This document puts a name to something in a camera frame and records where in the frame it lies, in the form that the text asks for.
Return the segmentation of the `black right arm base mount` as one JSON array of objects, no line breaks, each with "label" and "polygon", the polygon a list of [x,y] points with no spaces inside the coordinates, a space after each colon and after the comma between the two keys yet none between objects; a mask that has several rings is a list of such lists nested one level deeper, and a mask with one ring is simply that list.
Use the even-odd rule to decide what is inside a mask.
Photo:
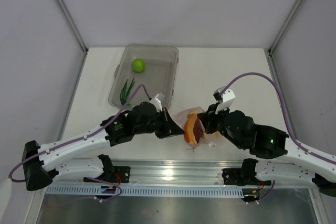
[{"label": "black right arm base mount", "polygon": [[247,158],[243,160],[241,168],[224,168],[222,169],[222,178],[225,185],[233,186],[257,186],[264,183],[264,185],[271,185],[269,180],[260,180],[257,178],[255,171],[258,161],[256,159]]}]

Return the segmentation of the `clear zip top bag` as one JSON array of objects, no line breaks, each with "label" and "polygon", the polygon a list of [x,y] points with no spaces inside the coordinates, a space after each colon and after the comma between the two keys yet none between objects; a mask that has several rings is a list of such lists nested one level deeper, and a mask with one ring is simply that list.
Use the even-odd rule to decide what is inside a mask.
[{"label": "clear zip top bag", "polygon": [[181,111],[173,115],[174,122],[184,130],[184,141],[191,148],[196,148],[200,145],[208,145],[209,148],[217,146],[220,134],[218,132],[208,134],[205,131],[198,114],[203,113],[201,107],[194,107]]}]

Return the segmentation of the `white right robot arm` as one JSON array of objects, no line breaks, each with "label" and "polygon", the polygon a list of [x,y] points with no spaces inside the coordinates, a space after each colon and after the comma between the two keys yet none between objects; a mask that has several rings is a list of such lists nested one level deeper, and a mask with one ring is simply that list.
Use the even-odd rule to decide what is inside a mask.
[{"label": "white right robot arm", "polygon": [[272,126],[255,124],[241,111],[217,112],[217,104],[197,115],[205,132],[219,132],[240,150],[255,158],[243,160],[241,168],[225,168],[226,185],[247,186],[271,182],[312,185],[320,193],[335,196],[335,155],[292,139]]}]

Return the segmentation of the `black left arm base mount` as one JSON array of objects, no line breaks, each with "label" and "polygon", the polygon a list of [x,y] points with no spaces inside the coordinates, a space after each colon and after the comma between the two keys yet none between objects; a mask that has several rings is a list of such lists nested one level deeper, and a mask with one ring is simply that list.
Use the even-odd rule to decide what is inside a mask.
[{"label": "black left arm base mount", "polygon": [[130,172],[130,166],[115,166],[113,173],[103,172],[103,174],[96,177],[96,179],[115,184],[128,184],[130,180]]}]

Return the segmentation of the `green onion stalks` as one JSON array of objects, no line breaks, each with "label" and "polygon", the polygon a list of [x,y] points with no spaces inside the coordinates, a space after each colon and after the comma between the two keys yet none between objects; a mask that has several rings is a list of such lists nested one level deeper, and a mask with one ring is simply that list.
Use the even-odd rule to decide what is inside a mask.
[{"label": "green onion stalks", "polygon": [[131,80],[130,84],[128,84],[128,80],[124,83],[121,92],[120,92],[120,103],[124,105],[127,102],[127,99],[130,95],[130,92],[135,84],[134,78]]}]

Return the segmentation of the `red yellow mango slice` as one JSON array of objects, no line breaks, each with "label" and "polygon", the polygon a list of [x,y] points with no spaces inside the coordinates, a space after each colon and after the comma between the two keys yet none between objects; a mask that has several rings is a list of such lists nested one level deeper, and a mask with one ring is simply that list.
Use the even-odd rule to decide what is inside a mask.
[{"label": "red yellow mango slice", "polygon": [[197,114],[189,114],[184,124],[184,140],[187,144],[194,147],[199,144],[200,139],[205,137],[203,126]]}]

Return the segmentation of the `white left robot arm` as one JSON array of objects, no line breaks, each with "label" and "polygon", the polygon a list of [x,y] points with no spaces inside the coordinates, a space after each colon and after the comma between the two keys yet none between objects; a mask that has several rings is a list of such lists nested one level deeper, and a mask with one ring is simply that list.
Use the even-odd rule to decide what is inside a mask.
[{"label": "white left robot arm", "polygon": [[152,133],[163,139],[182,135],[184,131],[171,118],[167,108],[157,109],[150,102],[142,102],[132,110],[109,117],[78,138],[42,145],[35,140],[27,142],[22,156],[26,189],[36,191],[49,186],[69,169],[65,164],[69,159],[129,142],[135,135]]}]

